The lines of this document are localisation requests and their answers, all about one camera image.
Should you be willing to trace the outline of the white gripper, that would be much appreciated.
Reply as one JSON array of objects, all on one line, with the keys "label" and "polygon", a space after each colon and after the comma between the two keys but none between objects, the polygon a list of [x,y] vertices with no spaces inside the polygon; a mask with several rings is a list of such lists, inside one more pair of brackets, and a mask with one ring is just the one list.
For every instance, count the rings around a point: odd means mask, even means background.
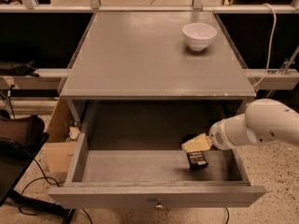
[{"label": "white gripper", "polygon": [[198,134],[191,140],[183,143],[181,148],[186,153],[210,150],[212,144],[219,150],[233,149],[234,147],[226,135],[225,123],[225,119],[214,123],[209,129],[209,136],[205,133]]}]

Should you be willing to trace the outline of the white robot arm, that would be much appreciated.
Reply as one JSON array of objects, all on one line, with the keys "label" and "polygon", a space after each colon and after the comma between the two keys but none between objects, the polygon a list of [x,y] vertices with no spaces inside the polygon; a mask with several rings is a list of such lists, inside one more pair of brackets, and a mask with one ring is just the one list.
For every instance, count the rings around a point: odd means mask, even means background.
[{"label": "white robot arm", "polygon": [[259,99],[250,103],[244,113],[214,123],[208,134],[196,135],[181,148],[188,153],[279,142],[299,147],[299,114],[279,101]]}]

